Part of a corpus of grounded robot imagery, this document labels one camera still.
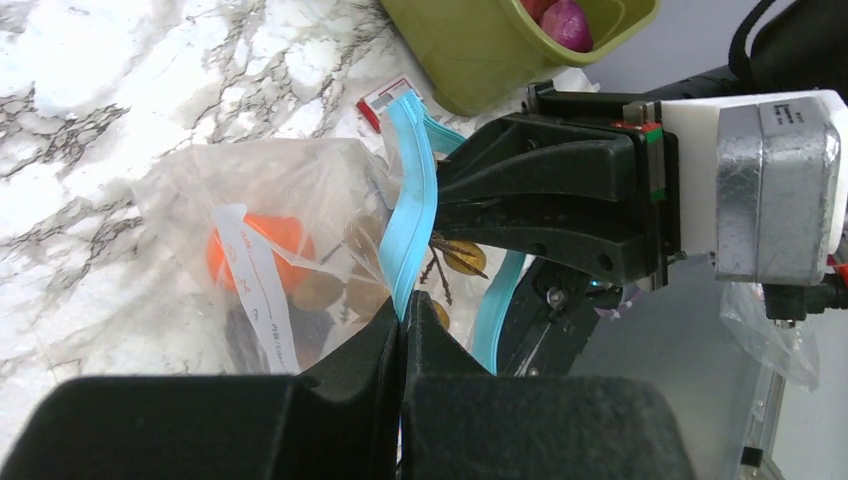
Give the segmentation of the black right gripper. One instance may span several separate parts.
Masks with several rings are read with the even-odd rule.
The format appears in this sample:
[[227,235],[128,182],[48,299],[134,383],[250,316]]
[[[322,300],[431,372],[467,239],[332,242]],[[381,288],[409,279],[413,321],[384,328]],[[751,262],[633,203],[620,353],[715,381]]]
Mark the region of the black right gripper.
[[566,208],[643,215],[646,233],[608,221],[444,221],[435,230],[614,284],[637,280],[647,291],[666,286],[681,245],[679,155],[677,137],[662,125],[660,99],[558,91],[548,80],[525,88],[523,111],[542,116],[490,121],[449,154],[437,170],[439,215],[488,202],[553,200]]

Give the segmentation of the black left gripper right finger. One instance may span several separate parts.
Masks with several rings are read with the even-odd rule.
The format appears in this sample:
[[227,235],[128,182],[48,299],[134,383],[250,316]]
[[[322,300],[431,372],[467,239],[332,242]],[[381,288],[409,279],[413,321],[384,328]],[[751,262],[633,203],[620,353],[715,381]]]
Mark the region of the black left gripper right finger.
[[405,479],[691,479],[673,411],[620,377],[498,377],[411,295],[401,475]]

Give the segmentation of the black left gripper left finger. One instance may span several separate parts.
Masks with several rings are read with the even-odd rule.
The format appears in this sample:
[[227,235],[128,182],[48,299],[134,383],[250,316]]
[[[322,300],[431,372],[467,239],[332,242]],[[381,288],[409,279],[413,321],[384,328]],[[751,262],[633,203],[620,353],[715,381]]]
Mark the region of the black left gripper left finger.
[[36,408],[5,479],[391,479],[399,322],[383,305],[305,372],[83,377]]

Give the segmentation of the dark red toy fruit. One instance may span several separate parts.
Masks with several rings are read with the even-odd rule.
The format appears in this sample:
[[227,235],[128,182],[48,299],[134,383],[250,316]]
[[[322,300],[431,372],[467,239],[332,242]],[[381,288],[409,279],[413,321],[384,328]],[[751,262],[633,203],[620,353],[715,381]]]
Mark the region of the dark red toy fruit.
[[288,307],[288,322],[254,328],[241,306],[227,311],[224,334],[238,373],[300,373],[316,364],[334,326],[329,313]]

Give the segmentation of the orange toy tangerine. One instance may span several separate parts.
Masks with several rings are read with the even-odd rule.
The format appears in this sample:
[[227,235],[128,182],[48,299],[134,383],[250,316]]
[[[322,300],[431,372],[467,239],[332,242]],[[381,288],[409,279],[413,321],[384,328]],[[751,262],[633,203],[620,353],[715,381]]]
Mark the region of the orange toy tangerine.
[[213,212],[207,272],[231,292],[290,294],[310,274],[302,263],[315,259],[314,242],[296,217],[250,213],[241,205]]

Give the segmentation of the clear blue zip top bag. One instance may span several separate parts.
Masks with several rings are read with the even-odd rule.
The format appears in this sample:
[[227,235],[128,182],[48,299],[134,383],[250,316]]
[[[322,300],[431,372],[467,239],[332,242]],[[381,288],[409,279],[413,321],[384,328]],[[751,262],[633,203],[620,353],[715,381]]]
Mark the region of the clear blue zip top bag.
[[145,223],[212,304],[208,350],[223,371],[301,373],[418,290],[498,371],[525,258],[437,232],[447,197],[436,177],[461,134],[414,93],[391,100],[380,123],[380,154],[348,138],[194,145],[135,184]]

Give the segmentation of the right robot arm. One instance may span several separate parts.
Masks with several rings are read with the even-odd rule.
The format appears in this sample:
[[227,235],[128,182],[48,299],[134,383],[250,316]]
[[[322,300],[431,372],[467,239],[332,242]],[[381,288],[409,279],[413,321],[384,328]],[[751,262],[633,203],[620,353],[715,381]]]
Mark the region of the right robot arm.
[[529,86],[438,172],[434,229],[613,284],[716,277],[798,298],[822,284],[847,200],[847,5],[760,2],[725,67],[644,94]]

